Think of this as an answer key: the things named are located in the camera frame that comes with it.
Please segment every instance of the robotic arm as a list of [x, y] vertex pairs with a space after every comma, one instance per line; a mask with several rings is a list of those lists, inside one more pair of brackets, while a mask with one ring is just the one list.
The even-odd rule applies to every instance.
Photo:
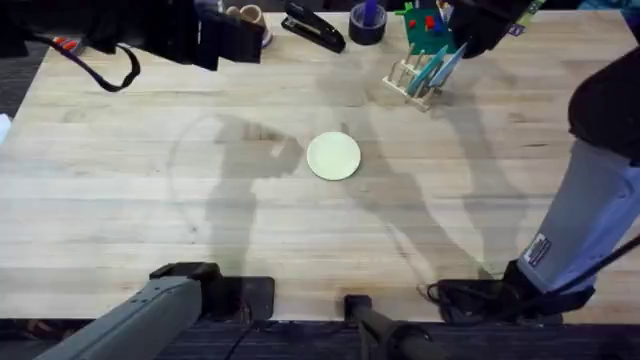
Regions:
[[[531, 1], [449, 2], [454, 40], [468, 42], [466, 57], [475, 57], [492, 49]], [[445, 279], [431, 285], [426, 295], [445, 321], [478, 322], [543, 299], [513, 314], [537, 319], [579, 309], [594, 294], [595, 276], [555, 292], [600, 265], [640, 214], [639, 68], [636, 47], [578, 87], [568, 112], [576, 137], [571, 160], [538, 232], [502, 280]]]
[[110, 86], [72, 53], [42, 36], [71, 35], [105, 54], [126, 43], [179, 64], [216, 70], [218, 57], [259, 62], [264, 28], [220, 12], [216, 0], [0, 0], [0, 58], [27, 56], [44, 42], [89, 72], [107, 91], [140, 72], [135, 55], [123, 86]]

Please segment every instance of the toy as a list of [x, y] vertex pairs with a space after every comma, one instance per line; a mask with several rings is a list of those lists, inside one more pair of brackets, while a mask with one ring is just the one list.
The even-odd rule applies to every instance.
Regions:
[[433, 74], [438, 73], [442, 68], [443, 57], [448, 48], [441, 48], [438, 54], [430, 56], [426, 64], [422, 65], [425, 53], [421, 51], [418, 56], [413, 56], [413, 47], [412, 44], [406, 58], [393, 63], [389, 75], [382, 79], [382, 82], [390, 89], [401, 93], [407, 103], [424, 112], [429, 109], [431, 99], [440, 93], [440, 88], [445, 83], [446, 77], [438, 86], [429, 86], [431, 79], [435, 76]]
[[417, 9], [411, 3], [406, 3], [405, 10], [396, 12], [404, 17], [408, 43], [414, 44], [411, 55], [419, 55], [421, 52], [432, 55], [445, 45], [449, 54], [457, 50], [453, 43], [453, 34], [446, 27], [440, 9], [435, 0], [431, 1], [431, 7]]

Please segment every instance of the label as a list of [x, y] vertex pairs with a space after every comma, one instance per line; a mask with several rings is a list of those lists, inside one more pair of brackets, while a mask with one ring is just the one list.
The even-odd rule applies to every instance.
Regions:
[[524, 260], [532, 267], [536, 267], [549, 252], [549, 249], [551, 249], [551, 241], [544, 234], [538, 233], [527, 252], [524, 253]]
[[511, 26], [511, 28], [509, 29], [509, 34], [513, 36], [520, 36], [527, 28], [527, 26], [529, 26], [529, 24], [531, 23], [531, 18], [533, 17], [533, 15], [535, 15], [538, 10], [540, 10], [540, 7], [546, 1], [547, 0], [534, 0], [533, 2], [531, 2], [520, 19]]

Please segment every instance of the wooden tabletop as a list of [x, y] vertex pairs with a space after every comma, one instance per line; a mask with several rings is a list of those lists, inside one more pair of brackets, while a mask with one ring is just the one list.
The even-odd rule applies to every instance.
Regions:
[[[322, 16], [346, 37], [346, 14]], [[275, 278], [277, 319], [338, 319], [344, 294], [367, 293], [390, 317], [438, 320], [416, 285], [517, 257], [564, 173], [573, 90], [636, 44], [618, 12], [543, 12], [462, 61], [422, 113], [381, 82], [407, 48], [400, 17], [341, 55], [282, 17], [261, 65], [137, 51], [142, 75], [118, 94], [47, 55], [0, 147], [0, 318], [97, 317], [166, 263], [215, 261]], [[123, 54], [84, 58], [128, 72]], [[362, 150], [345, 181], [306, 164], [332, 130]], [[636, 252], [568, 320], [640, 322], [639, 275]]]

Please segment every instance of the green toy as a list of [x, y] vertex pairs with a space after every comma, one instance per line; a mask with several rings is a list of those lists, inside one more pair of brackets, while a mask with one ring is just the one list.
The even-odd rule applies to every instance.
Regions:
[[[433, 16], [434, 19], [439, 19], [442, 23], [440, 11], [437, 7], [429, 9], [415, 9], [411, 3], [405, 3], [405, 10], [397, 11], [396, 14], [404, 17], [404, 29], [407, 34], [407, 40], [409, 46], [413, 46], [412, 55], [419, 55], [422, 50], [424, 54], [432, 55], [447, 46], [447, 53], [453, 54], [457, 48], [453, 43], [453, 34], [446, 27], [446, 24], [442, 24], [443, 29], [436, 33], [434, 29], [429, 31], [425, 30], [425, 19], [427, 16]], [[415, 20], [416, 26], [409, 28], [409, 22]]]

